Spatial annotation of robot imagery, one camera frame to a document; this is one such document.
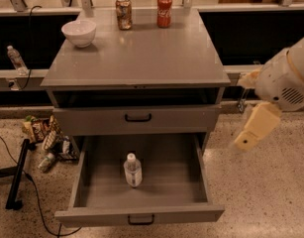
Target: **brown can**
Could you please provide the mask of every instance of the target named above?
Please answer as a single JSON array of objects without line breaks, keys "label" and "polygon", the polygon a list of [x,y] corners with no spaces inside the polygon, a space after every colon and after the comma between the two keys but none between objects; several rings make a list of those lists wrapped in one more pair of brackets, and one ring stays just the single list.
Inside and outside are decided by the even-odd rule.
[{"label": "brown can", "polygon": [[131,0],[116,0],[116,15],[119,29],[127,30],[132,28],[132,2]]},{"label": "brown can", "polygon": [[171,23],[172,0],[157,0],[157,24],[160,28],[168,28]]}]

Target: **closed drawer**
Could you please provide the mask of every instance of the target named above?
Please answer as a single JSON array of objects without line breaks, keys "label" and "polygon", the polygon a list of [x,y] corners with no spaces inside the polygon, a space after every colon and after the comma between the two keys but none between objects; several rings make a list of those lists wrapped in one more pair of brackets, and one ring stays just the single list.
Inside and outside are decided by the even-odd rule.
[{"label": "closed drawer", "polygon": [[56,108],[69,136],[212,131],[219,105],[144,108]]},{"label": "closed drawer", "polygon": [[[142,162],[143,181],[131,188],[123,163],[129,151]],[[67,227],[217,221],[224,211],[207,190],[195,134],[87,137],[66,211]]]}]

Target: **floor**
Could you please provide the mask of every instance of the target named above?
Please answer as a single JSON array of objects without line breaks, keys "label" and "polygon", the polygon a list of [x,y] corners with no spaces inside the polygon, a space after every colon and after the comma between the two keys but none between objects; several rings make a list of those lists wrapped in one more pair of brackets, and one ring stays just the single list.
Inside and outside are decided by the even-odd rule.
[{"label": "floor", "polygon": [[[18,158],[26,138],[22,132],[24,116],[12,110],[5,114],[0,112],[0,136]],[[304,111],[285,113],[280,126],[247,153],[231,147],[243,119],[236,112],[222,114],[204,157],[213,201],[226,209],[218,222],[82,228],[70,237],[303,238]],[[77,165],[56,163],[49,173],[42,174],[37,166],[43,156],[40,146],[30,152],[25,171],[34,178],[45,222],[56,234],[59,223],[53,215],[68,206]],[[0,139],[0,168],[13,165]],[[43,226],[35,189],[25,177],[18,193],[23,208],[5,209],[10,183],[11,178],[0,178],[0,237],[51,237]],[[61,234],[73,230],[62,227]]]}]

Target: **gray countertop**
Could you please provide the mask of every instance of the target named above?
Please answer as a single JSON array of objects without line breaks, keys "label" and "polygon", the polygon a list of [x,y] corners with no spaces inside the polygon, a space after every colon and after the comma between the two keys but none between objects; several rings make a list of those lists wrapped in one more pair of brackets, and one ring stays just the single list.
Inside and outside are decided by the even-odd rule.
[{"label": "gray countertop", "polygon": [[129,31],[118,29],[115,9],[82,11],[84,18],[97,24],[95,40],[83,49],[65,41],[42,87],[230,83],[196,9],[173,9],[167,29],[156,25],[156,9],[134,9]]}]

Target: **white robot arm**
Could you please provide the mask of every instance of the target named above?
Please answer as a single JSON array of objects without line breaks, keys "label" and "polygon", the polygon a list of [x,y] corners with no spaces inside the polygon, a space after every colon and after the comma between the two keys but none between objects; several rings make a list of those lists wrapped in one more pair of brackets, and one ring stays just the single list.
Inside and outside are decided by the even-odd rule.
[{"label": "white robot arm", "polygon": [[235,146],[250,150],[280,122],[282,111],[304,107],[304,38],[291,48],[283,49],[260,70],[238,82],[244,88],[254,88],[264,102],[253,108]]}]

